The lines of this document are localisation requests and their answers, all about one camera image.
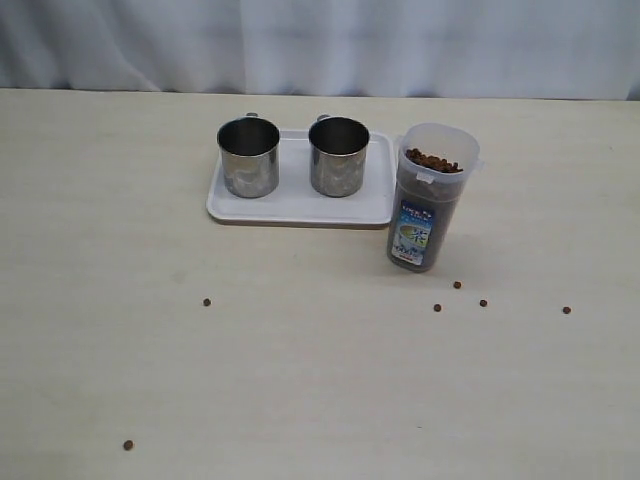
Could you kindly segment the steel mug poured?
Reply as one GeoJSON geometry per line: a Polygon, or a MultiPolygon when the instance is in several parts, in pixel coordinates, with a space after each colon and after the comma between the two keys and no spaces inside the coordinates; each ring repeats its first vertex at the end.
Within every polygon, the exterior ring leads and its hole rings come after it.
{"type": "Polygon", "coordinates": [[[360,190],[370,142],[364,124],[352,118],[320,115],[308,130],[308,141],[310,183],[318,193],[343,198],[360,190]]]}

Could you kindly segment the steel mug with pellets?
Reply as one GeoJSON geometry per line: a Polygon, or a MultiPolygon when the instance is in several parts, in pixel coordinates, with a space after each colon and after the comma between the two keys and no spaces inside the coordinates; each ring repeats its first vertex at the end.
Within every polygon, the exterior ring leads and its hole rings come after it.
{"type": "Polygon", "coordinates": [[[271,194],[279,184],[280,131],[271,121],[247,113],[217,132],[227,190],[240,198],[271,194]]]}

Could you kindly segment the clear plastic jar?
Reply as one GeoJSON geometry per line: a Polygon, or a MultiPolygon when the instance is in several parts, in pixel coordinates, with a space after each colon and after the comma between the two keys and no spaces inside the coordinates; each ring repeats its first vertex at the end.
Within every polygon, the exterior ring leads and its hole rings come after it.
{"type": "Polygon", "coordinates": [[[412,126],[398,147],[395,197],[386,253],[413,272],[438,258],[466,182],[480,161],[469,133],[437,123],[412,126]]]}

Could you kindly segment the white plastic tray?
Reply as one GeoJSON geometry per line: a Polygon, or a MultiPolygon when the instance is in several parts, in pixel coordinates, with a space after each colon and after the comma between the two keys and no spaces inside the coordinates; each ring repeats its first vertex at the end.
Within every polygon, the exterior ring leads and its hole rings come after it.
{"type": "Polygon", "coordinates": [[[307,132],[283,129],[279,148],[279,185],[258,199],[232,195],[216,165],[206,209],[219,223],[287,225],[311,228],[380,229],[392,216],[397,169],[394,141],[371,132],[363,185],[355,194],[331,198],[316,192],[309,179],[311,147],[307,132]]]}

